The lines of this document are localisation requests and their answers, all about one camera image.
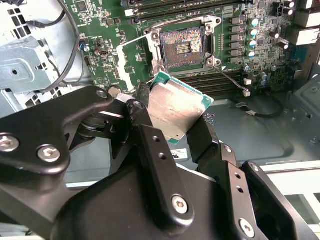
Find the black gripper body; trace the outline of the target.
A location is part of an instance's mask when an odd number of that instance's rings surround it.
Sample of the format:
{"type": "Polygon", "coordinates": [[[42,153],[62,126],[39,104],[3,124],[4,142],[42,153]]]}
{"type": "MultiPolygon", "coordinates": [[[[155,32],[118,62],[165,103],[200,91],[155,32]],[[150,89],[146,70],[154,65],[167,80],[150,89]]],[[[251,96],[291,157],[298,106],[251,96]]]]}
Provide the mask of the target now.
{"type": "Polygon", "coordinates": [[[55,221],[53,240],[231,240],[231,227],[213,180],[178,167],[195,209],[192,225],[171,235],[154,219],[139,165],[115,173],[72,197],[55,221]]]}

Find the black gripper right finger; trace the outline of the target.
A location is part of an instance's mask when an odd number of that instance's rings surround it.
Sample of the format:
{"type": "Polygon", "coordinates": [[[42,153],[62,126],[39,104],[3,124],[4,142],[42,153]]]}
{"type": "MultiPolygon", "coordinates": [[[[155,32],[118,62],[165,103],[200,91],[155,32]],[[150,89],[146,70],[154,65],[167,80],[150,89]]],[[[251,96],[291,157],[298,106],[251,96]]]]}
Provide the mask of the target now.
{"type": "Polygon", "coordinates": [[[200,117],[187,133],[197,171],[219,187],[219,219],[237,240],[297,240],[299,217],[267,174],[252,161],[240,164],[221,143],[212,119],[200,117]]]}

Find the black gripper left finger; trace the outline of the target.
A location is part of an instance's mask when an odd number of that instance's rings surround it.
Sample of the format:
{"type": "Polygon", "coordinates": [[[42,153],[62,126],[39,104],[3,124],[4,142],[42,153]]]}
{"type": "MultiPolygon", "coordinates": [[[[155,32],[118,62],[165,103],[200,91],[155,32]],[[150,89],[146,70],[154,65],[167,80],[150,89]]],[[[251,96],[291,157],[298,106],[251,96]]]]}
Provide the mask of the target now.
{"type": "Polygon", "coordinates": [[[164,229],[187,229],[195,210],[161,130],[147,108],[131,99],[116,104],[105,91],[88,86],[4,117],[0,135],[0,209],[31,229],[53,229],[71,195],[63,178],[81,123],[93,114],[116,125],[108,135],[119,156],[138,165],[154,219],[164,229]]]}

